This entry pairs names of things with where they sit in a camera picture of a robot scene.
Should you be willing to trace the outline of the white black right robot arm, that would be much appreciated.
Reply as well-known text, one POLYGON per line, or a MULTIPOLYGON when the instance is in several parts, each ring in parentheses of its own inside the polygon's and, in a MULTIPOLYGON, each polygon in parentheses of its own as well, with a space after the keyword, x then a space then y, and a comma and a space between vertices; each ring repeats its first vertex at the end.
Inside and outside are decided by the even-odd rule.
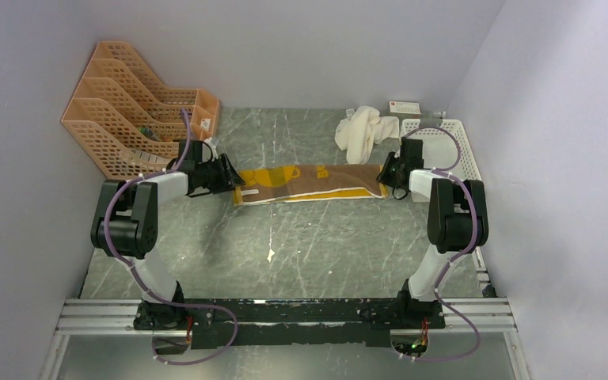
POLYGON ((424 142, 402 138, 398 152, 388 155, 377 177, 380 184, 429 202, 429 246, 420 266, 398 292, 395 315, 406 328, 433 316, 440 306, 438 290, 455 261, 488 240, 489 223, 482 180, 462 180, 441 169, 427 169, 424 142))

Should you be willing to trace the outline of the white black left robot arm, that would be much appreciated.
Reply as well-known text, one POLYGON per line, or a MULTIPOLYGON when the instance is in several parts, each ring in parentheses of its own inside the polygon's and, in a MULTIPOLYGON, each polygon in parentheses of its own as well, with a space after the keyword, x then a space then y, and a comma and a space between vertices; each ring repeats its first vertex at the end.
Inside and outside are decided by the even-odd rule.
POLYGON ((162 170, 131 180, 106 180, 90 231, 93 246, 121 263, 141 291, 134 327, 173 330, 193 323, 180 283, 156 252, 159 208, 183 196, 233 191, 245 184, 226 154, 205 141, 181 141, 162 170))

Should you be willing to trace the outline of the yellow brown bear towel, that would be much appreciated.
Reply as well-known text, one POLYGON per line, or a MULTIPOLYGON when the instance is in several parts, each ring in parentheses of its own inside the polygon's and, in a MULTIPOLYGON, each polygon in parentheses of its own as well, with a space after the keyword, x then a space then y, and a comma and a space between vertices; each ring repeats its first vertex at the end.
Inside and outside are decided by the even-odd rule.
POLYGON ((236 206, 318 200, 380 199, 380 165, 286 165, 240 172, 245 184, 234 190, 236 206))

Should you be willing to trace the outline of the white terry towel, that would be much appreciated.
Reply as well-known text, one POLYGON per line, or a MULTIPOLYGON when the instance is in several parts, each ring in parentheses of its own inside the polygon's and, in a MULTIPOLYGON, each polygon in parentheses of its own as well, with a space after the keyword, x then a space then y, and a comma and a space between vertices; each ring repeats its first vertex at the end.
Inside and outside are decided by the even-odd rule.
POLYGON ((346 152, 347 163, 359 165, 368 163, 374 145, 385 139, 397 139, 399 131, 396 116, 381 116, 376 108, 360 106, 350 118, 338 123, 334 140, 346 152))

